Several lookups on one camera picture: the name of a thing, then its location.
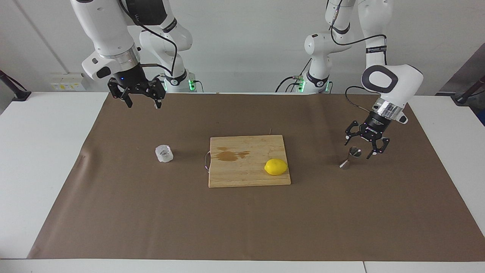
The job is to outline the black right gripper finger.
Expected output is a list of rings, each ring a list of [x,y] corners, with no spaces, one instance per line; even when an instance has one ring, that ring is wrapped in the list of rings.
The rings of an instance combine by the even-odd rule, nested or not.
[[[129,96],[129,92],[130,92],[129,88],[126,88],[126,89],[121,88],[121,86],[118,84],[115,78],[109,79],[108,88],[113,98],[122,100],[123,102],[125,102],[128,108],[132,107],[133,102]]]
[[[154,101],[156,109],[161,109],[165,95],[166,90],[158,78],[147,82],[146,96]]]

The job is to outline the wooden cutting board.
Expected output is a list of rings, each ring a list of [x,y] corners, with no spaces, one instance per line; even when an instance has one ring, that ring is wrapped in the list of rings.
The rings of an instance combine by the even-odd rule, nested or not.
[[[264,169],[270,159],[288,162],[282,135],[211,137],[208,154],[209,188],[291,185],[289,169],[280,175]]]

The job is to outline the yellow lemon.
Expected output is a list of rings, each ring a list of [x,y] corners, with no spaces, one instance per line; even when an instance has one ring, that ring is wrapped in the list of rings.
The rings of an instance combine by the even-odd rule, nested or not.
[[[288,164],[282,159],[272,158],[265,163],[264,170],[270,175],[281,175],[288,170]]]

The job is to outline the clear textured glass cup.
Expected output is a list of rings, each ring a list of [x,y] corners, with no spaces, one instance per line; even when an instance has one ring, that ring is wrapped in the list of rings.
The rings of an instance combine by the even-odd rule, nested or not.
[[[155,148],[155,154],[158,161],[162,163],[170,162],[174,158],[171,147],[164,144]]]

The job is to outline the white wall socket box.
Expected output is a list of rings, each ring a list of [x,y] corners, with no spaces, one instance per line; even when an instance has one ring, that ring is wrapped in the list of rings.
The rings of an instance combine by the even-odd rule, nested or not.
[[[82,73],[51,73],[50,86],[54,91],[86,91],[88,83]]]

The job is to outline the brown paper table mat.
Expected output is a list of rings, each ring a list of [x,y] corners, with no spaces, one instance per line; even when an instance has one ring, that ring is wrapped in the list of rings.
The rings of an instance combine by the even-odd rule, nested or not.
[[[338,167],[366,117],[342,95],[108,96],[30,259],[485,261],[485,237],[414,112]],[[209,188],[211,137],[282,135],[291,185]],[[171,147],[159,162],[155,148]]]

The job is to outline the steel double jigger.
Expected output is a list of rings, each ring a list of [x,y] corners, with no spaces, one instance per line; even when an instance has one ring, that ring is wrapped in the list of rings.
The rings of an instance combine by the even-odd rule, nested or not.
[[[339,164],[340,169],[348,169],[351,165],[355,164],[362,155],[362,150],[358,147],[352,146],[349,148],[348,154],[345,159]]]

